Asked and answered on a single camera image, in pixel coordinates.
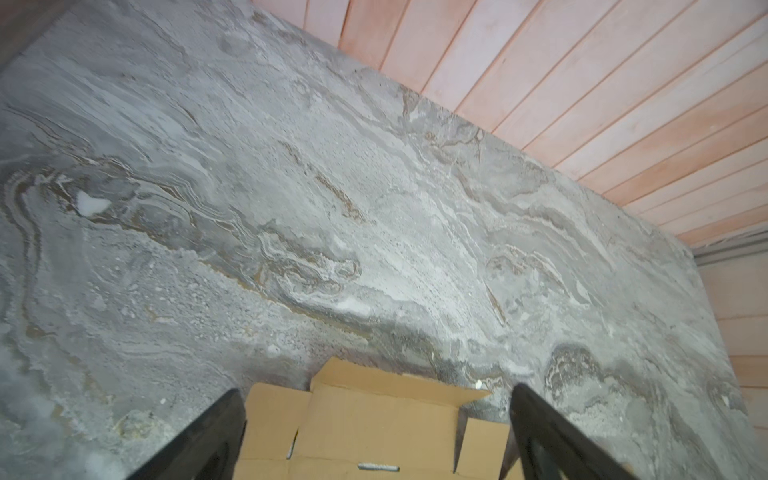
marble surface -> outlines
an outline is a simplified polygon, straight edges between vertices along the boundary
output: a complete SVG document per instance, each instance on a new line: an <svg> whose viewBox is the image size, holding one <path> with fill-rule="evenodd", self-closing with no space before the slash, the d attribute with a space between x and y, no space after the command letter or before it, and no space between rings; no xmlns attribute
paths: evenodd
<svg viewBox="0 0 768 480"><path fill-rule="evenodd" d="M80 2L0 101L0 477L122 478L331 355L768 474L686 247L246 2Z"/></svg>

